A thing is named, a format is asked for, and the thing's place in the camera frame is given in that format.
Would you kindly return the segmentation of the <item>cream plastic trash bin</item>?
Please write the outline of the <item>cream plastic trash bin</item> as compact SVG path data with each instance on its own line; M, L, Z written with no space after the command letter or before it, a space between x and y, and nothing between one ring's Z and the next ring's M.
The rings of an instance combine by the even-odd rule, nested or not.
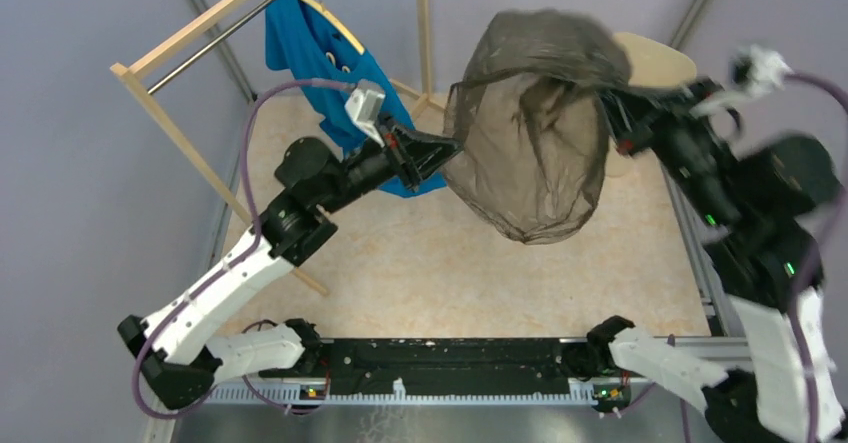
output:
M629 32L616 32L613 40L624 50L630 65L629 83L634 86L670 88L693 79L697 74L694 61L665 44ZM643 153L635 159L619 155L610 144L606 161L608 178L623 178L631 173L659 172L655 156Z

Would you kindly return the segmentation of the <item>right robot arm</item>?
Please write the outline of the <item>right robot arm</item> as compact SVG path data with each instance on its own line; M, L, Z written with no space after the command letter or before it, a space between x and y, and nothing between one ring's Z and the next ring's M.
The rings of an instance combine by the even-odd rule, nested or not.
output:
M702 221L721 228L705 244L747 340L749 369L726 369L613 316L587 336L586 360L600 375L651 379L706 419L725 442L828 442L847 437L821 334L823 236L799 217L840 210L845 189L815 138L787 133L743 157L710 122L741 122L753 94L710 79L676 88L607 88L599 94L619 153L651 151Z

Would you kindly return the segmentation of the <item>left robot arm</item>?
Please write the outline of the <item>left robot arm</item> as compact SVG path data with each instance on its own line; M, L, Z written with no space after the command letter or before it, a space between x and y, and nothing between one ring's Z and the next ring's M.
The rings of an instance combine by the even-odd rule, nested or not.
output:
M263 325L230 337L219 328L270 283L298 269L336 233L331 215L383 184L418 189L460 150L450 137L407 128L391 118L375 138L344 157L321 139L304 137L286 150L275 175L282 191L254 211L247 231L183 295L145 317L131 315L118 332L135 362L132 390L148 386L158 419L176 419L201 405L219 384L266 370L308 376L319 367L320 337L301 319Z

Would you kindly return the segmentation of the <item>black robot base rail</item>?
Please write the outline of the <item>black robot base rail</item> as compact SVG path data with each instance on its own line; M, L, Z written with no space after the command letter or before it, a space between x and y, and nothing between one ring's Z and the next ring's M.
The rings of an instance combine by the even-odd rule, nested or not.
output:
M338 338L293 368L259 375L317 379L333 396L388 394L396 381L412 396L530 396L567 394L579 382L621 388L634 374L582 338Z

